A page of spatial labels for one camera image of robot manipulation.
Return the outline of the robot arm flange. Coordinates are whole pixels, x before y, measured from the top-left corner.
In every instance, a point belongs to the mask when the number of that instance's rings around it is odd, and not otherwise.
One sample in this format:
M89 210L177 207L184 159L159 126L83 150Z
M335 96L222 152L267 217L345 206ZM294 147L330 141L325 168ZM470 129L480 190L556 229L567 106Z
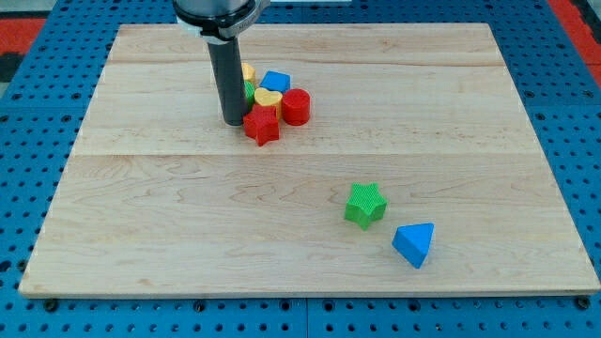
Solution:
M225 44L250 28L270 0L173 0L177 21L210 44Z

